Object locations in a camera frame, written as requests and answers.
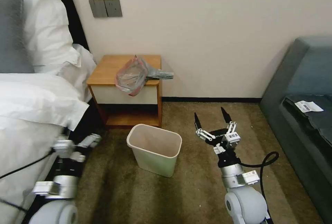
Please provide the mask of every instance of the carpet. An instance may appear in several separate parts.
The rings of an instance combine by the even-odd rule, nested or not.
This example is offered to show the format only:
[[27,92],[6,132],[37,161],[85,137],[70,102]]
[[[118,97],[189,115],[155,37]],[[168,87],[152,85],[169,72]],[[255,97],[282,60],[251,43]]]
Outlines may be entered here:
[[236,121],[243,163],[280,158],[264,169],[264,190],[274,223],[322,223],[257,104],[164,102],[162,128],[183,142],[174,175],[140,169],[126,144],[129,130],[106,131],[79,183],[79,223],[232,223],[213,148],[195,135],[194,112],[207,131],[225,127],[220,106]]

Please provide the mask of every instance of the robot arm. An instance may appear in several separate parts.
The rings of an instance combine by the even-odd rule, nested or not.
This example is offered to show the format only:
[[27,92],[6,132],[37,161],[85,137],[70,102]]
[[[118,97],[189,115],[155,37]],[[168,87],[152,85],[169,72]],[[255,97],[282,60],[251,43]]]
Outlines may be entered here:
[[31,218],[29,224],[77,224],[77,208],[74,203],[77,184],[88,153],[101,137],[91,134],[78,145],[61,135],[52,147],[59,157],[57,175],[53,181],[38,181],[34,194],[45,196],[50,202],[43,205]]
[[202,129],[195,113],[196,135],[213,146],[219,158],[218,167],[227,190],[225,205],[234,224],[267,222],[270,217],[266,201],[261,193],[250,186],[259,182],[260,178],[255,170],[244,172],[241,160],[234,151],[241,140],[235,131],[237,124],[231,121],[229,114],[223,108],[221,109],[227,128],[206,132]]

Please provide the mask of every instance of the wooden nightstand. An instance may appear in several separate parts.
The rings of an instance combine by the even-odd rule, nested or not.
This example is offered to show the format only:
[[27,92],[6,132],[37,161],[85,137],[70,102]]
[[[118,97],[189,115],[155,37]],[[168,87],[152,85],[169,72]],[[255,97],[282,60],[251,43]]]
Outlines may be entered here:
[[[152,67],[161,69],[160,55],[143,55]],[[115,76],[133,55],[105,55],[89,79],[88,87],[104,124],[110,128],[131,128],[136,124],[160,127],[162,123],[161,82],[148,80],[132,97],[115,86]]]

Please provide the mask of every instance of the receipt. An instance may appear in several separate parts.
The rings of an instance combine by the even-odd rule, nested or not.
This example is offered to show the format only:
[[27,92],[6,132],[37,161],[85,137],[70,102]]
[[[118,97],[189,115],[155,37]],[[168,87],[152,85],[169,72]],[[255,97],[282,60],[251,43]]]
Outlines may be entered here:
[[320,108],[318,105],[316,105],[314,102],[307,102],[307,101],[302,100],[302,101],[296,102],[295,105],[303,113],[306,113],[309,111],[323,111],[323,109]]

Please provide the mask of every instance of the white drawer front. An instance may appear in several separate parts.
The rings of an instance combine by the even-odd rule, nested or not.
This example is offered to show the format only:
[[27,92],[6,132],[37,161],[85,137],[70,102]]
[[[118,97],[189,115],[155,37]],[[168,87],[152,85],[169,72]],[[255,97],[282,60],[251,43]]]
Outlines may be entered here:
[[91,86],[98,104],[158,104],[157,87],[145,86],[134,97],[115,86]]

